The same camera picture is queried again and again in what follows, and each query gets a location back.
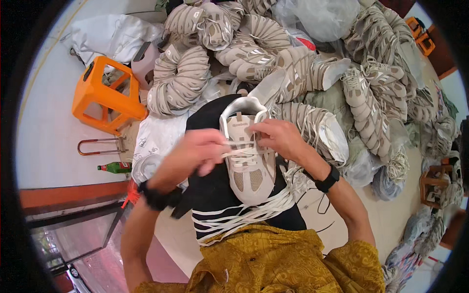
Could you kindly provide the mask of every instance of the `mesh panel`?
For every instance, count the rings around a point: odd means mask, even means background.
[[[236,186],[238,187],[239,191],[243,192],[244,183],[243,183],[243,180],[242,180],[242,173],[233,172],[233,178],[234,178],[234,182],[236,183]]]
[[[257,191],[262,183],[262,172],[260,169],[256,171],[249,172],[249,176],[251,177],[251,188],[252,191]]]

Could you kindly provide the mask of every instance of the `black pants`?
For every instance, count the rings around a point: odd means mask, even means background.
[[[203,128],[220,129],[220,115],[231,102],[240,96],[239,94],[227,95],[204,105],[199,111],[189,117],[186,130]],[[276,168],[275,185],[269,197],[278,194],[287,186],[279,167],[277,166]],[[230,187],[228,170],[225,163],[216,165],[214,170],[207,176],[199,177],[196,174],[191,175],[189,177],[189,187],[184,192],[184,196],[191,198],[192,209],[197,211],[219,211],[242,204]],[[219,215],[211,216],[193,214],[193,217],[198,220],[216,219],[236,215],[240,210],[241,208],[229,209]],[[266,222],[271,226],[290,231],[306,229],[306,224],[296,204],[289,210]],[[194,224],[194,226],[200,230],[206,229],[206,227],[199,224]],[[207,233],[197,232],[198,239],[205,235]]]

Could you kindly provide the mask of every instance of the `red string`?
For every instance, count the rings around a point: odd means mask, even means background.
[[[137,203],[138,199],[140,198],[140,193],[137,190],[138,185],[133,179],[130,179],[129,185],[127,186],[127,197],[124,201],[124,204],[122,205],[122,208],[124,208],[128,202],[131,202],[134,205]]]

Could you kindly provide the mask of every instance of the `finger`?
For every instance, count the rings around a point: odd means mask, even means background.
[[[271,138],[263,138],[257,142],[257,145],[260,147],[266,147],[273,149],[276,145],[275,140]]]
[[[272,125],[279,125],[279,124],[284,123],[284,121],[282,120],[273,119],[273,118],[264,119],[262,120],[262,122],[267,123],[267,124],[272,124]]]
[[[199,167],[199,170],[198,170],[198,175],[200,177],[204,177],[208,174],[210,174],[210,172],[215,168],[215,162],[214,160],[207,160],[202,166]]]
[[[275,126],[264,123],[264,122],[259,122],[259,123],[251,125],[249,127],[249,131],[260,131],[268,135],[272,135],[275,131]]]
[[[214,128],[191,130],[190,135],[193,136],[192,139],[196,145],[207,143],[224,144],[227,140],[219,130]]]
[[[208,144],[202,145],[197,147],[197,156],[200,161],[208,160],[208,159],[215,159],[219,161],[221,155],[229,152],[230,148],[226,145],[219,145],[219,144]]]

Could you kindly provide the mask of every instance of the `yellow patterned shirt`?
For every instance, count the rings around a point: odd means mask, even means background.
[[[323,248],[314,230],[252,224],[201,247],[204,259],[188,284],[143,282],[133,293],[385,292],[378,251],[371,244],[349,241],[326,257]]]

